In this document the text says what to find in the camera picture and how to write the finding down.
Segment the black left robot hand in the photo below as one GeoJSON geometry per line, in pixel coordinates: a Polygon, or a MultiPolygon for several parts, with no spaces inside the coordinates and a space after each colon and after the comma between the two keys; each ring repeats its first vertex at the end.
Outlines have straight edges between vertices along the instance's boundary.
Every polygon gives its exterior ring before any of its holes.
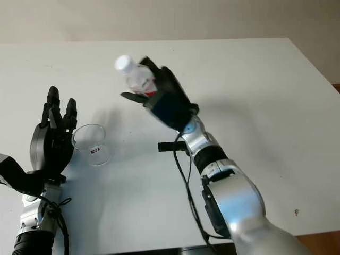
{"type": "Polygon", "coordinates": [[[30,143],[32,174],[47,182],[65,183],[62,171],[73,155],[72,135],[77,127],[77,114],[77,103],[70,98],[66,114],[61,115],[59,90],[51,86],[30,143]]]}

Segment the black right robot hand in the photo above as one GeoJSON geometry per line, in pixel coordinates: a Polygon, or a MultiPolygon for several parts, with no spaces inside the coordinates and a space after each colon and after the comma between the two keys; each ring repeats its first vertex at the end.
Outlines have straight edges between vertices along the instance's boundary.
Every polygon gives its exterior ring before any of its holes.
{"type": "Polygon", "coordinates": [[[122,97],[142,104],[151,112],[156,112],[159,108],[161,110],[188,112],[192,115],[199,113],[198,104],[190,102],[178,79],[168,67],[157,67],[147,56],[143,57],[139,63],[148,67],[153,73],[157,88],[156,94],[147,97],[135,92],[123,92],[121,93],[122,97]]]}

